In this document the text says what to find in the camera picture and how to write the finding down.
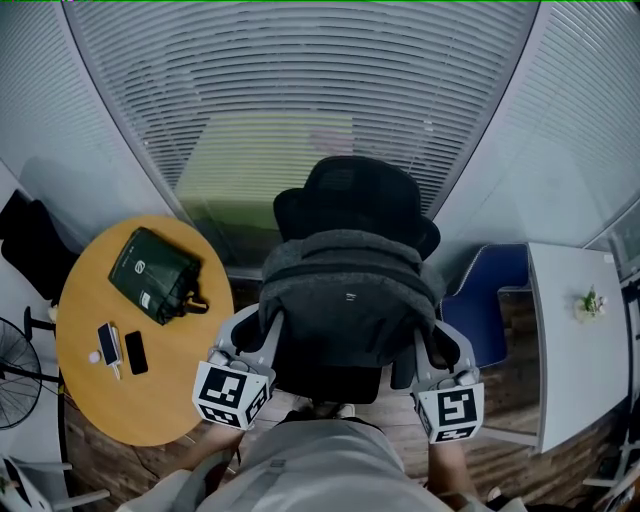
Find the gray backpack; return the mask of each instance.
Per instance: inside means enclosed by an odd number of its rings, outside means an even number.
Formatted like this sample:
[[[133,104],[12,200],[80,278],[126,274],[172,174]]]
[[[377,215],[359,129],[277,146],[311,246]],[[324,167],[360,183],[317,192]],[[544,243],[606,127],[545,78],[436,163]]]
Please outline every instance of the gray backpack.
[[[355,230],[325,231],[277,247],[263,267],[260,324],[285,312],[279,350],[302,365],[381,368],[433,330],[444,294],[418,252]]]

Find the smartphone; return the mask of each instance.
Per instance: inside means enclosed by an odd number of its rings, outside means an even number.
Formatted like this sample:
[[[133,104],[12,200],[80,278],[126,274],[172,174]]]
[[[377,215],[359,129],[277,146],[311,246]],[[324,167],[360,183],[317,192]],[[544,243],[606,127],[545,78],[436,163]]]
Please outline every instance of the smartphone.
[[[117,363],[119,357],[113,339],[111,325],[106,323],[98,328],[98,340],[100,340],[100,350],[102,350],[102,357],[104,358],[105,364],[109,366]]]
[[[140,331],[130,332],[124,337],[127,345],[127,354],[129,354],[129,365],[131,373],[140,375],[149,370],[147,367],[147,358],[144,355],[144,346],[142,345],[142,335]]]

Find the wooden floor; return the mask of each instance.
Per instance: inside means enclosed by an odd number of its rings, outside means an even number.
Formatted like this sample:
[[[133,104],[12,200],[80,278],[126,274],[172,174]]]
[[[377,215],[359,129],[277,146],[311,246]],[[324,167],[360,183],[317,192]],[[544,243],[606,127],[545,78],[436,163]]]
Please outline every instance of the wooden floor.
[[[502,300],[505,333],[509,344],[507,361],[482,371],[486,389],[485,425],[535,431],[538,421],[539,361],[536,323],[531,297],[513,294]],[[418,483],[427,480],[428,444],[413,411],[407,392],[389,388],[390,372],[385,371],[378,399],[358,406],[360,418],[378,425],[385,432],[405,464],[406,473]],[[260,413],[256,428],[241,445],[241,454],[264,431],[282,420],[294,397],[277,392]],[[606,450],[615,413],[602,418],[565,444],[543,455],[515,444],[478,438],[465,442],[468,463],[481,496],[499,485],[505,494],[522,496],[528,503],[565,504],[589,489],[582,480],[592,475]],[[148,490],[162,468],[178,457],[192,442],[183,437],[154,448],[122,445],[96,430],[82,414],[65,410],[66,440],[75,493],[106,488],[111,498],[88,505],[83,510],[114,510],[122,502]],[[206,425],[189,434],[197,439]]]

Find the green bag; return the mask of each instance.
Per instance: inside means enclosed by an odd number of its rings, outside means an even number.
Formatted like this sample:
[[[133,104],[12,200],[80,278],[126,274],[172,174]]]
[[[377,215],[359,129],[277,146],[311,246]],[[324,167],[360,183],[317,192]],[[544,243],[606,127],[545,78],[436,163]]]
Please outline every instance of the green bag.
[[[147,228],[136,229],[109,273],[109,281],[147,316],[166,324],[209,310],[200,297],[200,261]]]

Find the round wooden table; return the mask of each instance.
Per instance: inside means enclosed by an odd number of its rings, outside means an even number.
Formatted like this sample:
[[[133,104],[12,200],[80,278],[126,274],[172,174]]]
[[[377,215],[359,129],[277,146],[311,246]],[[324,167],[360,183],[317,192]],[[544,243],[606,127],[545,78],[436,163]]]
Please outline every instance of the round wooden table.
[[[129,302],[107,279],[120,251],[144,226],[202,261],[200,294],[204,315],[187,314],[160,325]],[[233,314],[231,288],[220,259],[191,226],[169,217],[129,219],[102,233],[82,253],[65,283],[56,329],[58,359],[65,383],[82,413],[98,429],[122,443],[155,446],[193,429],[201,418],[191,402],[199,361],[206,361],[222,322]],[[122,380],[100,361],[97,329],[118,328]],[[142,333],[149,371],[132,375],[124,336]]]

